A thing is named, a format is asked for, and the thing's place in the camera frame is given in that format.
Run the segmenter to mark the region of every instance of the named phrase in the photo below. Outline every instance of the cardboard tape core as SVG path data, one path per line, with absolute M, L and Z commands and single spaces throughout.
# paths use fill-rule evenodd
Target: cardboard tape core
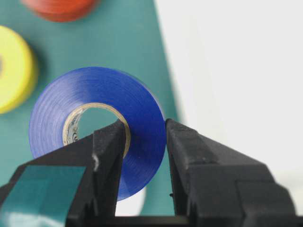
M 131 134 L 129 130 L 128 123 L 126 119 L 120 114 L 119 111 L 117 111 L 115 108 L 104 104 L 104 103 L 87 103 L 84 105 L 81 105 L 74 109 L 67 117 L 64 127 L 63 127 L 63 132 L 62 132 L 62 139 L 63 139 L 63 144 L 66 146 L 70 143 L 73 143 L 78 140 L 78 124 L 79 121 L 82 117 L 82 114 L 90 109 L 90 108 L 100 108 L 100 109 L 106 109 L 109 110 L 110 112 L 114 113 L 117 118 L 124 124 L 125 127 L 125 149 L 123 153 L 123 157 L 126 156 L 130 143 L 131 143 Z

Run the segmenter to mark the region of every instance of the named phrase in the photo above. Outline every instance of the tape spool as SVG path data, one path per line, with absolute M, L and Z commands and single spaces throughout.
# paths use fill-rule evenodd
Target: tape spool
M 36 158 L 75 140 L 80 116 L 87 108 L 112 111 L 125 124 L 126 137 L 129 132 L 118 194 L 118 200 L 125 199 L 140 191 L 155 175 L 163 159 L 166 132 L 153 95 L 124 72 L 82 68 L 48 85 L 30 119 L 32 154 Z
M 0 26 L 0 114 L 6 113 L 33 91 L 36 83 L 34 59 L 25 40 Z
M 69 22 L 88 14 L 97 0 L 22 0 L 36 14 L 54 22 Z

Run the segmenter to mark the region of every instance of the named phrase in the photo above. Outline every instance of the white background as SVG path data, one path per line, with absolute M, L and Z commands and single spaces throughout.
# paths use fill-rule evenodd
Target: white background
M 303 214 L 303 1 L 155 2 L 183 123 L 266 163 Z

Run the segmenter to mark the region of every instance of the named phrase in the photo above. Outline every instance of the blue electrical tape roll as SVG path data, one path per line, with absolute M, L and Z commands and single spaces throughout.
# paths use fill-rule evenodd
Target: blue electrical tape roll
M 117 70 L 88 67 L 56 79 L 33 109 L 29 123 L 31 151 L 36 158 L 75 141 L 81 114 L 93 107 L 114 112 L 125 124 L 125 157 L 118 194 L 118 200 L 122 200 L 152 179 L 166 145 L 161 109 L 136 78 Z

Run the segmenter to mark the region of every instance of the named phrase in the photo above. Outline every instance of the yellow electrical tape roll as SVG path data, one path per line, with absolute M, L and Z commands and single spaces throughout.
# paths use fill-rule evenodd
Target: yellow electrical tape roll
M 13 30 L 0 26 L 0 114 L 28 98 L 36 84 L 32 52 Z

